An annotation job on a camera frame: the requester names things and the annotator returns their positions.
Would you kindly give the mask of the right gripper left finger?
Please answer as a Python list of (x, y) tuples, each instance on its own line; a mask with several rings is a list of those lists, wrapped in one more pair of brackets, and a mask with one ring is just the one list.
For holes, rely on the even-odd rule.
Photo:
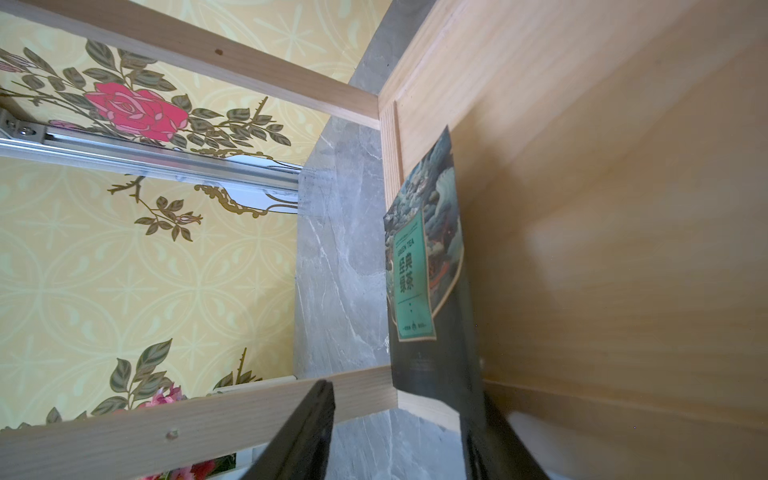
[(315, 382), (243, 479), (324, 479), (334, 412), (332, 383)]

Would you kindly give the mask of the wooden two-tier shelf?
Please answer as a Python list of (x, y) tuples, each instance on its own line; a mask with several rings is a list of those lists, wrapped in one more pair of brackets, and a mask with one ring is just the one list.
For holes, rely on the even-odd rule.
[(439, 1), (379, 94), (129, 1), (3, 11), (376, 127), (449, 128), (485, 377), (572, 478), (767, 475), (767, 5)]

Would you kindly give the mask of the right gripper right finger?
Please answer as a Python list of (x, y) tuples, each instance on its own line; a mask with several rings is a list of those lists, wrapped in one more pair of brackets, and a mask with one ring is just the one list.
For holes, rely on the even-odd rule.
[(467, 479), (548, 479), (487, 393), (482, 417), (460, 417)]

